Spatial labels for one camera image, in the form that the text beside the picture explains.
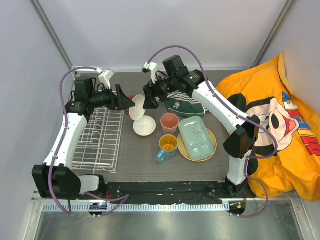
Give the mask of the blue patterned bowl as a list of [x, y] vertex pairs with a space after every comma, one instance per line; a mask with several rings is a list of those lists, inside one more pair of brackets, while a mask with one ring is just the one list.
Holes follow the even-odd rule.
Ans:
[[176, 157], [178, 151], [178, 140], [172, 134], [163, 135], [159, 140], [159, 153], [156, 161], [162, 163], [166, 160], [172, 160]]

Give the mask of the yellow round plate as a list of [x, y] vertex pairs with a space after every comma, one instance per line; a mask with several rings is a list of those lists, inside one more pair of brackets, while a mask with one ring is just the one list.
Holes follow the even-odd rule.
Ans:
[[213, 157], [213, 155], [216, 153], [216, 150], [218, 148], [218, 143], [217, 143], [217, 139], [216, 139], [215, 135], [209, 129], [207, 129], [207, 131], [208, 131], [210, 139], [212, 141], [214, 150], [213, 150], [212, 155], [210, 155], [210, 156], [208, 156], [206, 158], [203, 158], [201, 160], [193, 160], [193, 159], [190, 158], [189, 153], [187, 151], [187, 148], [185, 146], [185, 143], [183, 141], [182, 135], [181, 134], [178, 135], [178, 137], [177, 137], [177, 148], [178, 148], [179, 152], [182, 154], [182, 156], [184, 158], [186, 158], [187, 160], [189, 160], [191, 162], [202, 163], [202, 162], [208, 161], [210, 158]]

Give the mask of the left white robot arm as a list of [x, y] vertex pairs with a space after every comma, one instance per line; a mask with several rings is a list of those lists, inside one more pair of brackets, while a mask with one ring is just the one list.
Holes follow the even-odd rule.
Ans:
[[65, 104], [62, 125], [51, 152], [43, 164], [32, 169], [41, 198], [76, 200], [80, 195], [89, 193], [97, 200], [102, 199], [107, 192], [102, 175], [77, 176], [72, 171], [80, 136], [96, 109], [105, 107], [111, 111], [123, 111], [134, 106], [135, 103], [125, 95], [119, 84], [115, 90], [96, 90], [92, 78], [76, 80], [74, 97]]

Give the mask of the orange bowl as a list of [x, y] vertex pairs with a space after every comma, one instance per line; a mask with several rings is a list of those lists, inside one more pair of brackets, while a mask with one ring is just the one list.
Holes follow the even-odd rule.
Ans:
[[156, 126], [156, 121], [152, 117], [144, 115], [133, 123], [133, 130], [137, 135], [146, 137], [155, 131]]

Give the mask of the pink cup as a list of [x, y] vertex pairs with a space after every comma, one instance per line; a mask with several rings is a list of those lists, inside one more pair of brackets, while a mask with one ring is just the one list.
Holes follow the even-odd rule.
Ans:
[[174, 113], [165, 113], [161, 119], [160, 124], [165, 135], [174, 135], [179, 125], [179, 117]]

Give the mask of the red patterned cup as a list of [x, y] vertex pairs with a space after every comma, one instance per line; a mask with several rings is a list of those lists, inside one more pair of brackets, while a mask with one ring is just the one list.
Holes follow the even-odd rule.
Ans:
[[142, 94], [136, 94], [129, 96], [129, 99], [135, 103], [135, 106], [126, 109], [124, 112], [128, 117], [130, 117], [131, 120], [137, 121], [142, 118], [146, 112], [146, 110], [143, 108], [145, 96]]

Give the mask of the light green divided tray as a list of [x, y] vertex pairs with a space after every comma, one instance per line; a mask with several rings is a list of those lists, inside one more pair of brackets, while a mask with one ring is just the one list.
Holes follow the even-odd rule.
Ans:
[[214, 153], [213, 141], [201, 117], [193, 116], [181, 120], [178, 129], [193, 161], [202, 161]]

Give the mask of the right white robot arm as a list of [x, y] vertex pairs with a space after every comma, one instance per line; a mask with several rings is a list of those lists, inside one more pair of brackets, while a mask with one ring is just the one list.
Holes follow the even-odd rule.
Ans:
[[145, 100], [143, 108], [157, 109], [158, 101], [164, 101], [168, 94], [181, 92], [201, 103], [225, 127], [229, 137], [223, 148], [229, 155], [229, 170], [225, 178], [226, 193], [233, 198], [244, 192], [247, 185], [245, 176], [245, 159], [252, 151], [258, 139], [260, 120], [257, 116], [249, 117], [233, 106], [208, 81], [200, 70], [189, 71], [178, 55], [163, 61], [167, 77], [157, 77], [158, 65], [146, 62], [142, 67], [149, 73], [150, 81], [143, 87]]

